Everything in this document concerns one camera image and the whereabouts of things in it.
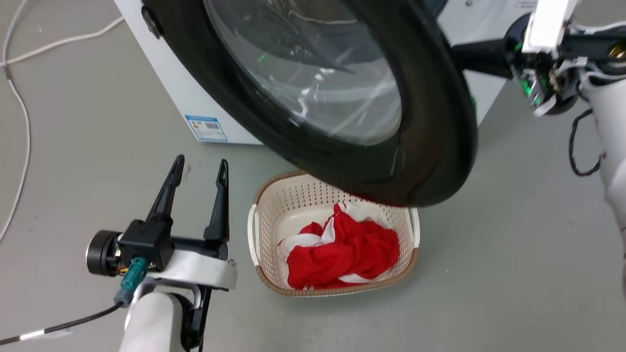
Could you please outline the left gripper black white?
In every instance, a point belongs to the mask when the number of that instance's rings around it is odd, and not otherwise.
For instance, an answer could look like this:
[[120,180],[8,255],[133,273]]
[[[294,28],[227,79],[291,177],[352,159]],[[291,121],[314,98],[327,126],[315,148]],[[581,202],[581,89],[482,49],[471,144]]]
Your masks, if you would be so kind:
[[208,286],[219,290],[236,287],[237,269],[227,258],[229,229],[229,167],[221,160],[216,178],[217,193],[204,239],[171,236],[171,218],[176,188],[185,168],[185,156],[177,155],[159,190],[147,222],[134,220],[125,232],[100,230],[86,250],[86,265],[94,275],[116,276],[129,268],[132,259],[147,261],[148,278],[163,282]]

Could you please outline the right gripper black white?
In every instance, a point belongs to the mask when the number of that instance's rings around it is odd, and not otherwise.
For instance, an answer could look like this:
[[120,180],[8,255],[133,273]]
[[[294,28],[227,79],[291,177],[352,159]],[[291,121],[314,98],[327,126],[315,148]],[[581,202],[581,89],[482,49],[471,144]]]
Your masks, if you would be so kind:
[[455,44],[452,55],[462,70],[514,79],[535,116],[562,114],[579,98],[587,58],[565,57],[568,34],[589,34],[572,20],[577,0],[537,0],[512,24],[504,39]]

